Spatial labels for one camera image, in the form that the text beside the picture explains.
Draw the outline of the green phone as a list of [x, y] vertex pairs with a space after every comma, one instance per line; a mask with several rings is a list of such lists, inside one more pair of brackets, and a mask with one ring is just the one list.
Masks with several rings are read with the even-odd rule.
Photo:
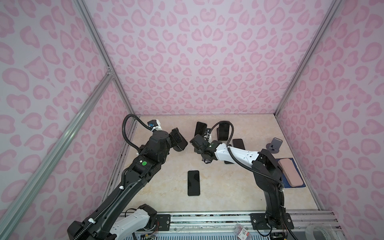
[[201, 137], [205, 137], [206, 136], [206, 130], [207, 130], [207, 124], [206, 123], [197, 122], [194, 136], [200, 135]]
[[188, 196], [199, 196], [200, 193], [200, 172], [188, 171]]

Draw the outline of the purple phone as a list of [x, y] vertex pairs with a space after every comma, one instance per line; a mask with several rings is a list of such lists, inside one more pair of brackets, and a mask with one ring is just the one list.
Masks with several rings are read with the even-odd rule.
[[225, 142], [229, 139], [230, 124], [228, 121], [221, 121], [217, 128], [218, 141]]

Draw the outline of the silver phone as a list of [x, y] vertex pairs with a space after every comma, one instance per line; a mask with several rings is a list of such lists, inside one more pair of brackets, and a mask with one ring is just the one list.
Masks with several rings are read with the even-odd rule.
[[242, 139], [233, 139], [232, 144], [234, 148], [245, 150], [244, 141]]

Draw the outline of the round stand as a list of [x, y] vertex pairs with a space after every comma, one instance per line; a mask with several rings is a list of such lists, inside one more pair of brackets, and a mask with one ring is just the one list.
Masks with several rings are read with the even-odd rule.
[[283, 142], [284, 141], [279, 138], [273, 138], [272, 141], [266, 145], [266, 148], [270, 153], [277, 154], [280, 152], [280, 147]]

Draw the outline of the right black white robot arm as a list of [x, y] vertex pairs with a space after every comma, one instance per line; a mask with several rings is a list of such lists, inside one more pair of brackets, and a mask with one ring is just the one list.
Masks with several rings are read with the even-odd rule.
[[268, 150], [263, 149], [259, 152], [242, 150], [220, 141], [209, 142], [201, 135], [196, 135], [190, 143], [207, 163], [231, 162], [254, 174], [256, 185], [264, 192], [266, 201], [262, 225], [273, 229], [286, 227], [288, 231], [294, 229], [291, 216], [285, 208], [283, 170]]

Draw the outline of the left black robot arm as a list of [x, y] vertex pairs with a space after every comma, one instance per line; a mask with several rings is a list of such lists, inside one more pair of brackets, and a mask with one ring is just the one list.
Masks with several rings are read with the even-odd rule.
[[188, 145], [178, 128], [154, 131], [131, 165], [123, 170], [121, 182], [97, 209], [67, 229], [71, 240], [105, 240], [114, 223], [133, 197], [160, 171], [170, 149], [183, 151]]

